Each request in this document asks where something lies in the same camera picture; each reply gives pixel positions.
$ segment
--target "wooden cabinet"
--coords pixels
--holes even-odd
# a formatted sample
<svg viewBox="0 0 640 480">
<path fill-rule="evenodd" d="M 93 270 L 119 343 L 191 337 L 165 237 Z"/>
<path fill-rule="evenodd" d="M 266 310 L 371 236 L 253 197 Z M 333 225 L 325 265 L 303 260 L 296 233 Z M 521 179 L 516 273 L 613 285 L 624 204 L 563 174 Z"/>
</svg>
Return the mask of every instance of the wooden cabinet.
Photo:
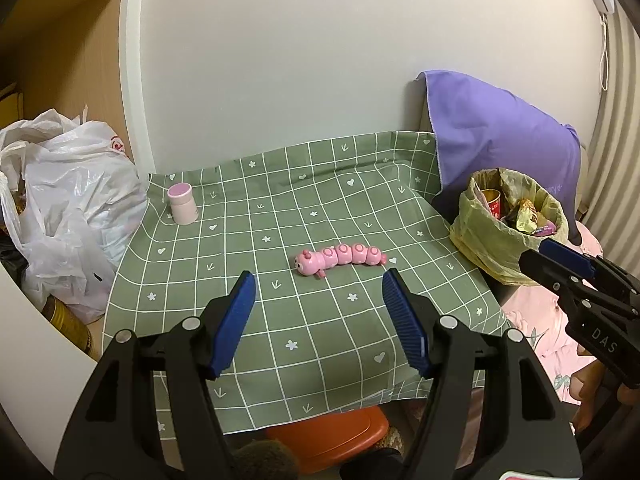
<svg viewBox="0 0 640 480">
<path fill-rule="evenodd" d="M 73 118 L 88 105 L 131 156 L 118 62 L 120 0 L 18 0 L 0 28 L 0 88 L 17 81 L 24 117 L 49 108 Z"/>
</svg>

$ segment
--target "white cord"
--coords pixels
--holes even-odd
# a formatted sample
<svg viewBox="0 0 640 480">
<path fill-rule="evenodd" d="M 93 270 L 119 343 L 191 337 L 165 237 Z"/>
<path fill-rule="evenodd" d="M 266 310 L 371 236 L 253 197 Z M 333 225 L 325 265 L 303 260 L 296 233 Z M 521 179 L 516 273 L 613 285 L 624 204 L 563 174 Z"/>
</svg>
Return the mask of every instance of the white cord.
<svg viewBox="0 0 640 480">
<path fill-rule="evenodd" d="M 607 19 L 604 14 L 600 14 L 600 24 L 602 25 L 602 56 L 600 56 L 600 87 L 606 91 L 609 88 L 609 53 L 607 51 Z M 606 61 L 605 69 L 607 76 L 603 75 L 603 62 Z"/>
</svg>

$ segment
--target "pink lid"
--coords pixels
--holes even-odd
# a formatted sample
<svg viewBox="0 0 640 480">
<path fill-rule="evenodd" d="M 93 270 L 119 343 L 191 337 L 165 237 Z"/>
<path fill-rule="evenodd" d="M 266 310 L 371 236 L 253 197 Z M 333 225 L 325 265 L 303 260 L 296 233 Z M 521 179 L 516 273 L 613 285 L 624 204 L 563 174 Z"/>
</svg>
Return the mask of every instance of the pink lid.
<svg viewBox="0 0 640 480">
<path fill-rule="evenodd" d="M 180 182 L 179 184 L 173 184 L 166 193 L 169 198 L 178 198 L 189 192 L 191 192 L 191 184 Z"/>
</svg>

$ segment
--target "pink caterpillar toy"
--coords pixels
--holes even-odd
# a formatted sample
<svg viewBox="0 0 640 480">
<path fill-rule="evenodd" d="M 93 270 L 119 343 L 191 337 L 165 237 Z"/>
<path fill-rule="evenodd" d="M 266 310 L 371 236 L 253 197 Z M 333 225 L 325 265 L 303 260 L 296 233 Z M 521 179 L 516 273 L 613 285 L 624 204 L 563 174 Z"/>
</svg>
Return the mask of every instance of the pink caterpillar toy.
<svg viewBox="0 0 640 480">
<path fill-rule="evenodd" d="M 296 269 L 303 276 L 315 274 L 324 278 L 325 269 L 331 269 L 336 265 L 345 264 L 386 264 L 386 254 L 380 252 L 377 247 L 366 247 L 363 244 L 348 246 L 340 244 L 337 247 L 327 247 L 317 253 L 305 249 L 294 260 Z"/>
</svg>

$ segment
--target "finger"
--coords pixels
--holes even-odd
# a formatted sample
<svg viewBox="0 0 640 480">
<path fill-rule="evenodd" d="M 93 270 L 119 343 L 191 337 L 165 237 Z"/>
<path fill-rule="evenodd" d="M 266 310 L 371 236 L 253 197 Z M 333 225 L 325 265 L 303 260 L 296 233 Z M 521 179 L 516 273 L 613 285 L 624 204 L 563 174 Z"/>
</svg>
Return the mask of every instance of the finger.
<svg viewBox="0 0 640 480">
<path fill-rule="evenodd" d="M 618 389 L 618 400 L 627 406 L 633 406 L 640 402 L 640 389 L 632 390 L 622 384 Z"/>
<path fill-rule="evenodd" d="M 569 395 L 571 395 L 572 399 L 582 400 L 580 397 L 580 391 L 582 390 L 584 383 L 576 377 L 575 374 L 571 376 L 571 381 L 569 382 Z"/>
<path fill-rule="evenodd" d="M 584 346 L 578 345 L 578 355 L 584 356 L 584 355 L 592 355 L 592 354 Z"/>
<path fill-rule="evenodd" d="M 584 430 L 584 428 L 591 424 L 594 411 L 593 399 L 584 400 L 582 402 L 578 411 L 575 412 L 574 419 L 572 420 L 576 433 Z"/>
<path fill-rule="evenodd" d="M 602 382 L 606 368 L 600 361 L 589 363 L 571 376 L 569 393 L 575 400 L 590 399 L 595 396 Z"/>
</svg>

